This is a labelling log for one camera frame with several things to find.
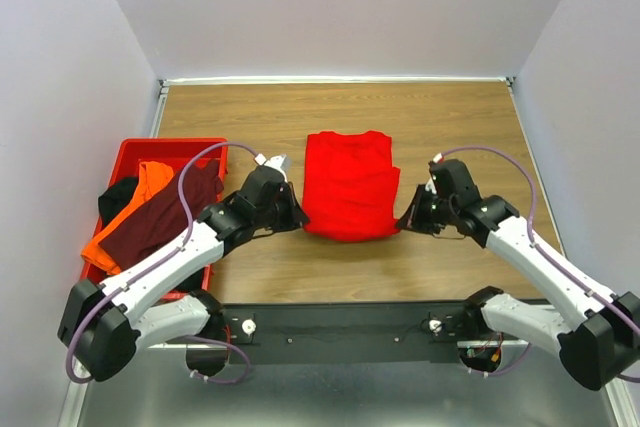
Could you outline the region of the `red t-shirt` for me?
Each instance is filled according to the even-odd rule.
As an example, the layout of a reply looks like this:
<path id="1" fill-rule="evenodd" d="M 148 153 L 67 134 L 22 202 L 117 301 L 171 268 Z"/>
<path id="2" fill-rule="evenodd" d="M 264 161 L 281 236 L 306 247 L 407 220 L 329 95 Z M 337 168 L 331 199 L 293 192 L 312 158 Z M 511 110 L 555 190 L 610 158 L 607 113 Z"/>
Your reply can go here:
<path id="1" fill-rule="evenodd" d="M 395 235 L 399 180 L 390 136 L 379 131 L 309 135 L 302 206 L 309 217 L 305 231 L 339 242 Z"/>

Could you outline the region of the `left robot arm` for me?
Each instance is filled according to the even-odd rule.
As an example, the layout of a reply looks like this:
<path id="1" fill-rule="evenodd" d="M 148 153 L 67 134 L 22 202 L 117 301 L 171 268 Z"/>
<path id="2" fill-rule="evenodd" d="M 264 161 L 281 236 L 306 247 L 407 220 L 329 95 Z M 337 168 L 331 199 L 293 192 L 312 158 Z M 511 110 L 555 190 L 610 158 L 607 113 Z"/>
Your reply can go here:
<path id="1" fill-rule="evenodd" d="M 159 301 L 256 231 L 288 232 L 308 223 L 287 178 L 287 157 L 258 156 L 256 162 L 238 191 L 189 215 L 186 229 L 157 252 L 99 284 L 82 279 L 71 288 L 57 332 L 67 348 L 70 380 L 102 382 L 145 347 L 186 336 L 209 342 L 220 334 L 222 319 L 205 295 Z"/>

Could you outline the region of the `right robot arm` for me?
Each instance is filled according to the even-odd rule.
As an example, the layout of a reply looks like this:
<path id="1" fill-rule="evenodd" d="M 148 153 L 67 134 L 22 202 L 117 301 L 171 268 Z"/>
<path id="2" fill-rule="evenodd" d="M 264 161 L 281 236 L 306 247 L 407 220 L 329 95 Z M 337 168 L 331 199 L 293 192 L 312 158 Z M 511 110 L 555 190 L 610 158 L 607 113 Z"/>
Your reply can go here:
<path id="1" fill-rule="evenodd" d="M 582 387 L 598 391 L 639 360 L 639 298 L 595 281 L 552 248 L 531 218 L 498 195 L 484 197 L 464 162 L 439 154 L 396 227 L 435 236 L 446 227 L 523 274 L 551 304 L 546 310 L 496 287 L 468 297 L 453 321 L 430 319 L 435 335 L 463 339 L 507 334 L 556 356 Z"/>

